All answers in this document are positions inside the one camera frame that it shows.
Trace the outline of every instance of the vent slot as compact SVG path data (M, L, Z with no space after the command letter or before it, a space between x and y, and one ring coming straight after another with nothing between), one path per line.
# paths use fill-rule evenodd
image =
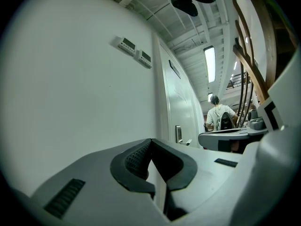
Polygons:
M82 180L72 179L44 209L53 216L62 218L84 184L85 182Z

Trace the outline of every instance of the person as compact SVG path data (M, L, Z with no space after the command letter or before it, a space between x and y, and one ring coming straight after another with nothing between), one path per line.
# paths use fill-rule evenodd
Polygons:
M213 131L216 131L216 122L218 120L218 117L223 113L223 112L228 112L229 115L231 116L234 125L236 124L238 120L238 116L235 114L235 112L227 105L222 105L219 104L220 100L216 95L212 95L210 98L211 104L214 106L214 108L210 109L207 114L207 120L206 120L206 127L208 129L213 129Z

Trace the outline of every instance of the white t-shirt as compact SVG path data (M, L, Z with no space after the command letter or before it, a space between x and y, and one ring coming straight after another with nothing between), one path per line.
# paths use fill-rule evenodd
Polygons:
M214 123L214 130L216 130L216 122L218 117L223 114L224 112L228 112L231 118L235 115L235 112L227 105L217 105L216 107L212 108L211 110L208 111L207 114L207 124L212 124Z

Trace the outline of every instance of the ceiling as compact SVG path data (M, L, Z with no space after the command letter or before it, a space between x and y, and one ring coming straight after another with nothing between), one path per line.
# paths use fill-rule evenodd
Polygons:
M224 94L236 61L232 48L237 37L234 22L238 15L232 0L216 0L211 4L193 1L197 17L174 8L170 0L114 1L140 14L154 27L185 69L206 113L211 108L208 93ZM204 48L209 46L214 46L216 58L212 83L208 83L204 54Z

